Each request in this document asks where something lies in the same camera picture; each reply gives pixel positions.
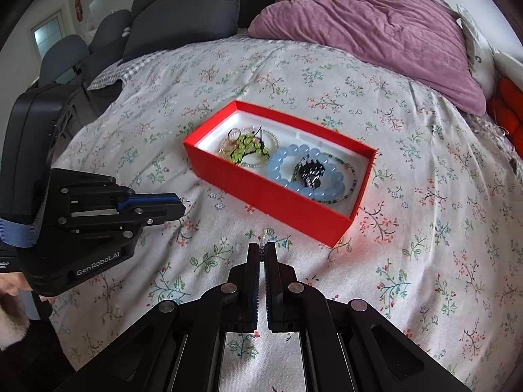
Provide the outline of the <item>person's hand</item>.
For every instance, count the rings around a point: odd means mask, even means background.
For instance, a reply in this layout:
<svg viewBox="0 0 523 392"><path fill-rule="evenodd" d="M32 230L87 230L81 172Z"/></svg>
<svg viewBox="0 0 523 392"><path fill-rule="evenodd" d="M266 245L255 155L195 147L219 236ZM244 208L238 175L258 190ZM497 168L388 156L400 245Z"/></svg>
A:
<svg viewBox="0 0 523 392"><path fill-rule="evenodd" d="M1 274L1 351L26 336L30 322L24 311L20 292L31 290L21 272Z"/></svg>

